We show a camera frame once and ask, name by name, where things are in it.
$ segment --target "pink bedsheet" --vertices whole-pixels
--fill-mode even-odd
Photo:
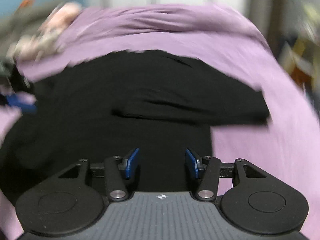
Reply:
[[[212,127],[214,154],[223,162],[245,158],[302,192],[309,203],[302,233],[310,239],[320,239],[318,120],[271,55],[263,36],[247,19],[230,8],[212,4],[87,8],[59,42],[66,46],[62,54],[39,63],[21,64],[20,70],[35,81],[62,71],[67,64],[75,65],[112,51],[161,49],[199,58],[254,88],[262,88],[271,113],[268,127]],[[2,137],[18,117],[16,110],[0,110]],[[223,183],[219,192],[229,187]],[[9,219],[0,212],[2,230],[14,239],[21,233],[19,226],[12,231],[16,218]],[[10,221],[11,228],[5,221]]]

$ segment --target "pink fabric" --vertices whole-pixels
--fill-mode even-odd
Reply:
[[[302,192],[309,202],[302,233],[320,239],[317,118],[251,22],[217,5],[88,8],[62,34],[59,43],[66,45],[61,55],[24,63],[20,70],[35,81],[60,72],[67,64],[112,51],[161,49],[199,58],[254,88],[262,88],[271,113],[268,127],[212,127],[214,154],[223,162],[247,159]],[[18,116],[17,112],[8,115],[1,111],[0,130],[7,130]],[[222,183],[219,192],[229,187],[228,182]]]

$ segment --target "metal screw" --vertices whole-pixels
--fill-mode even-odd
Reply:
[[[198,195],[199,195],[199,197],[201,197],[201,198],[211,198],[211,197],[214,196],[214,193],[213,193],[211,190],[205,189],[205,190],[200,190],[200,191],[198,192]]]
[[[125,197],[125,192],[123,190],[114,190],[110,193],[110,196],[113,197],[113,198],[123,198]]]

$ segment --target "black device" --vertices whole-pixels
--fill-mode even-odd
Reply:
[[[135,192],[138,164],[139,148],[103,163],[80,159],[26,191],[16,203],[19,239],[306,239],[305,197],[247,160],[186,149],[188,192]],[[233,178],[223,196],[219,178]]]

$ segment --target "black fabric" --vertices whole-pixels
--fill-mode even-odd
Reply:
[[[205,79],[202,75],[211,70],[219,77],[210,80],[212,76],[208,76]],[[203,83],[194,77],[197,73],[203,73],[199,74]],[[206,82],[218,82],[220,85],[211,90]],[[232,90],[232,83],[236,90],[245,87],[245,94]],[[191,147],[201,156],[212,154],[210,127],[202,118],[203,110],[208,109],[204,106],[216,108],[214,119],[211,118],[212,109],[205,114],[210,117],[210,123],[252,123],[254,120],[261,123],[259,111],[266,111],[260,106],[261,99],[263,101],[261,94],[240,84],[198,60],[162,51],[110,53],[66,68],[35,85],[37,114],[24,115],[8,132],[0,149],[0,189],[15,203],[25,190],[80,158],[97,163],[105,157],[125,155],[139,147],[141,175],[138,190],[187,190],[185,149]],[[181,111],[183,118],[179,118],[177,112],[170,116],[171,112],[165,108],[168,120],[164,120],[163,115],[159,118],[162,109],[155,107],[150,113],[144,111],[143,114],[149,119],[159,120],[114,115],[139,95],[153,99],[158,95],[162,97],[163,91],[166,102],[177,99],[183,107],[194,107],[195,112],[201,114],[193,115],[188,108]],[[223,115],[226,109],[226,105],[221,104],[223,96],[228,96],[226,101],[231,104],[227,104],[226,113],[233,113],[229,117]],[[252,100],[250,106],[240,103],[241,100],[247,102],[247,97]],[[216,100],[217,103],[202,100]]]

